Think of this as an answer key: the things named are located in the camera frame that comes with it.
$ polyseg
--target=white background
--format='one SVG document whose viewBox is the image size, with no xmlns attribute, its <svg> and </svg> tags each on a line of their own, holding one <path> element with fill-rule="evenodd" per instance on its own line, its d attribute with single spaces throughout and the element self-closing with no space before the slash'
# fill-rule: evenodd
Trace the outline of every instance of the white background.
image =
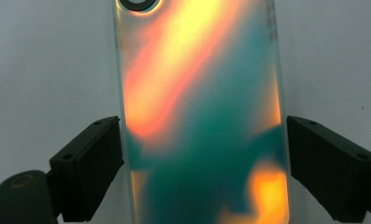
<svg viewBox="0 0 371 224">
<path fill-rule="evenodd" d="M 371 150 L 371 0 L 278 0 L 287 115 Z M 110 0 L 0 0 L 0 183 L 119 115 Z M 293 223 L 334 223 L 290 179 Z M 129 223 L 122 168 L 92 223 Z M 365 223 L 371 223 L 371 216 Z"/>
</svg>

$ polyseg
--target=gray wall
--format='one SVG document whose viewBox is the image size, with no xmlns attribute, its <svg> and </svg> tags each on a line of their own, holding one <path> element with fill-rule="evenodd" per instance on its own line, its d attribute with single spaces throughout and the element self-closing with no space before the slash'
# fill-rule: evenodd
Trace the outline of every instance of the gray wall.
<svg viewBox="0 0 371 224">
<path fill-rule="evenodd" d="M 119 115 L 111 1 L 0 1 L 0 183 Z M 371 150 L 371 0 L 276 1 L 285 111 Z M 334 223 L 291 179 L 293 223 Z M 128 223 L 125 171 L 92 223 Z M 365 223 L 371 222 L 371 216 Z"/>
</svg>

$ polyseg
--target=smartphone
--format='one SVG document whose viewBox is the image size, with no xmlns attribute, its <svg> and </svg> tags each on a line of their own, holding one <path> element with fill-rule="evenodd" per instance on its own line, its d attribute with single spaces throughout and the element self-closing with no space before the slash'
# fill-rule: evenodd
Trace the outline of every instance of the smartphone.
<svg viewBox="0 0 371 224">
<path fill-rule="evenodd" d="M 114 0 L 134 223 L 288 223 L 272 0 Z"/>
</svg>

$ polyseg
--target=translucent case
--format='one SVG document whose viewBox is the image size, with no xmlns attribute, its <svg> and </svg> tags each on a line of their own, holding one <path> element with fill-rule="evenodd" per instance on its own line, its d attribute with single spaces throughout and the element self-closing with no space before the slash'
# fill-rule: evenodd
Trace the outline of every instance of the translucent case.
<svg viewBox="0 0 371 224">
<path fill-rule="evenodd" d="M 116 6 L 135 223 L 288 223 L 273 1 Z"/>
</svg>

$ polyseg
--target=iridescent surface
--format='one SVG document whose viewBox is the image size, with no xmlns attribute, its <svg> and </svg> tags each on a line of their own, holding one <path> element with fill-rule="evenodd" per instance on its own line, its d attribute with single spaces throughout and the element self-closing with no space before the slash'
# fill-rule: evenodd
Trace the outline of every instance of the iridescent surface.
<svg viewBox="0 0 371 224">
<path fill-rule="evenodd" d="M 136 223 L 288 223 L 273 2 L 117 6 Z"/>
</svg>

